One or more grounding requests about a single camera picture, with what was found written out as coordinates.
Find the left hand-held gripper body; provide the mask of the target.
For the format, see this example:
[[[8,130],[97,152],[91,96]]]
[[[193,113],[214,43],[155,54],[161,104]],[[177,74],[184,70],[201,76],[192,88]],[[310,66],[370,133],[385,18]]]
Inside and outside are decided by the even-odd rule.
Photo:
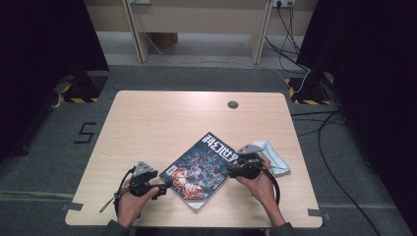
[[[149,181],[157,176],[157,171],[150,165],[140,161],[134,168],[130,181],[129,191],[133,196],[141,197],[145,195],[152,185]]]

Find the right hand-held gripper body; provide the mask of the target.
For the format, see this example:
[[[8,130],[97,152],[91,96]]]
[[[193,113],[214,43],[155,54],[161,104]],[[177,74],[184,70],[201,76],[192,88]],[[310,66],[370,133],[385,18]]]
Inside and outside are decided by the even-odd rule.
[[[259,156],[260,151],[262,151],[260,147],[251,144],[245,145],[237,151],[238,176],[250,180],[254,180],[259,176],[264,165]]]

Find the light blue cloth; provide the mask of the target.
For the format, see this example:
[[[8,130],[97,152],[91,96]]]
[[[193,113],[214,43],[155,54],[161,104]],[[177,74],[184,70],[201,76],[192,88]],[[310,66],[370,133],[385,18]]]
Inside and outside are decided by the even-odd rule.
[[[269,141],[253,142],[253,145],[261,149],[261,156],[270,161],[270,172],[273,176],[278,177],[291,173],[290,167],[279,156]]]

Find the glossy illustrated magazine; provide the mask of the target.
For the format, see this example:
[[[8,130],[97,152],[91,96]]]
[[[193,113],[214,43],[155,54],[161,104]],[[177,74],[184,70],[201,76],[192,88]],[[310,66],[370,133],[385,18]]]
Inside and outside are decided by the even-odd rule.
[[[159,177],[193,211],[198,212],[228,179],[236,151],[208,132],[173,161]]]

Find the person's right hand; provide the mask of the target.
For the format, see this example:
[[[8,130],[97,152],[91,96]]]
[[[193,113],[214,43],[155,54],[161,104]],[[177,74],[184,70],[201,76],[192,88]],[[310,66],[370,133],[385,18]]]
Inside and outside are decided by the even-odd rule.
[[[277,211],[278,204],[275,200],[274,187],[268,177],[270,161],[265,157],[261,157],[261,161],[264,168],[257,178],[250,180],[239,176],[236,180],[249,189],[251,196],[258,200],[266,211]]]

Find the person's left hand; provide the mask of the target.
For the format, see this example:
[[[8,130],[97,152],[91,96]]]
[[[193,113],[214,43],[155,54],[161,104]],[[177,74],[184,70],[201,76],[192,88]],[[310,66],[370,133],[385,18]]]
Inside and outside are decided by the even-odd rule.
[[[136,197],[130,192],[124,193],[119,202],[117,222],[125,228],[130,228],[134,221],[141,215],[147,202],[151,200],[158,191],[158,187],[153,187],[141,197]]]

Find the hazard-taped black stand base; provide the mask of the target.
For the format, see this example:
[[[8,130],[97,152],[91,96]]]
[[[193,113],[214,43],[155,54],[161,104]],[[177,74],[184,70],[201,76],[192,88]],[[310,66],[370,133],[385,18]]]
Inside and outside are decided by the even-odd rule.
[[[63,79],[65,86],[58,92],[60,102],[98,102],[108,79],[106,71],[91,71],[80,76],[69,75]]]
[[[320,79],[306,75],[285,80],[290,99],[296,104],[331,105],[329,94]]]

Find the brown cardboard box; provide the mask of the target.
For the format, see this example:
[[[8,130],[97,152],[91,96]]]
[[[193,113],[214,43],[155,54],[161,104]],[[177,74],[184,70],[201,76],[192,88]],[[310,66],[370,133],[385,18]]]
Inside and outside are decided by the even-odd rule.
[[[168,49],[178,42],[176,32],[152,32],[150,40],[157,48]]]

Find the black curtain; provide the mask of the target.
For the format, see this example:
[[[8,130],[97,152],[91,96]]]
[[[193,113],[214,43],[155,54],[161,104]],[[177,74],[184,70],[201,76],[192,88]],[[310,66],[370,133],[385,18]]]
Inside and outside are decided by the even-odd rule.
[[[417,235],[417,0],[318,0],[298,61],[333,75],[363,151]]]
[[[107,69],[84,0],[0,0],[0,162],[63,77]]]

